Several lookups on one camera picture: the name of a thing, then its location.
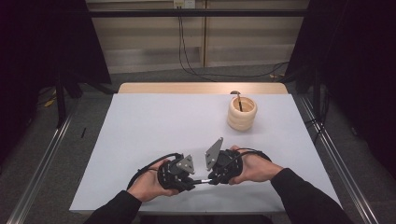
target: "forearm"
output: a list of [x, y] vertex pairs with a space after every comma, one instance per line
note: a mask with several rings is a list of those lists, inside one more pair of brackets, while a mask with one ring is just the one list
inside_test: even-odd
[[352, 223], [338, 203], [291, 169], [283, 169], [271, 184], [292, 223]]
[[84, 224], [130, 224], [142, 203], [123, 190], [110, 202], [95, 210]]

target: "table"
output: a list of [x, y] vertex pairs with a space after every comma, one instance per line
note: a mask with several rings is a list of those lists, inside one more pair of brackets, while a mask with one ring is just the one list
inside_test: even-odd
[[[257, 121], [245, 133], [232, 130], [226, 124], [227, 105], [232, 98], [230, 91], [241, 91], [258, 103]], [[172, 152], [191, 154], [196, 171], [193, 177], [205, 178], [208, 172], [204, 168], [203, 153], [219, 137], [224, 137], [221, 149], [237, 144], [263, 150], [273, 161], [290, 167], [339, 203], [283, 84], [128, 83], [121, 86], [120, 92], [113, 97], [71, 211], [90, 213], [125, 189], [128, 178], [138, 168]], [[156, 198], [140, 208], [141, 214], [151, 215], [279, 211], [284, 211], [282, 202], [269, 182], [200, 185], [177, 197]]]

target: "person's right hand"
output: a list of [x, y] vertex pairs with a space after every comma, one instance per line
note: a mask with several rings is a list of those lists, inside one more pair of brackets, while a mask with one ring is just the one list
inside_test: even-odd
[[[239, 149], [238, 146], [232, 146], [231, 150]], [[243, 153], [247, 150], [239, 149], [238, 152]], [[283, 167], [278, 166], [259, 155], [247, 154], [242, 156], [244, 167], [242, 174], [230, 179], [229, 184], [240, 184], [244, 181], [250, 180], [254, 182], [264, 182], [271, 180], [277, 173], [283, 170]]]

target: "hand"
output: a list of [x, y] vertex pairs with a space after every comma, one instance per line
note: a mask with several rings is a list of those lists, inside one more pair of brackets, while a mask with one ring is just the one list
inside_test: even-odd
[[[232, 146], [230, 150], [237, 150], [238, 146]], [[238, 152], [246, 152], [248, 150], [239, 149]], [[264, 182], [271, 180], [277, 173], [283, 170], [283, 167], [278, 166], [259, 155], [247, 154], [242, 156], [244, 163], [242, 174], [230, 179], [229, 184], [240, 184], [244, 181], [250, 180], [253, 182]]]
[[142, 203], [151, 201], [161, 195], [168, 197], [177, 195], [177, 189], [164, 189], [157, 180], [156, 170], [158, 170], [158, 168], [166, 161], [168, 160], [165, 159], [152, 165], [149, 168], [152, 170], [148, 170], [147, 172], [139, 176], [132, 184], [132, 186], [128, 189], [128, 192], [134, 195], [134, 197], [136, 197], [136, 199], [138, 199]]

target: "person's left hand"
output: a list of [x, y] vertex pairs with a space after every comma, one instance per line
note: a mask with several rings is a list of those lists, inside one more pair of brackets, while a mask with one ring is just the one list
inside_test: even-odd
[[139, 176], [128, 189], [128, 192], [142, 203], [151, 201], [161, 195], [168, 197], [177, 195], [177, 189], [164, 189], [157, 180], [157, 170], [166, 161], [168, 160], [165, 159], [152, 165], [149, 169], [153, 170], [148, 170]]

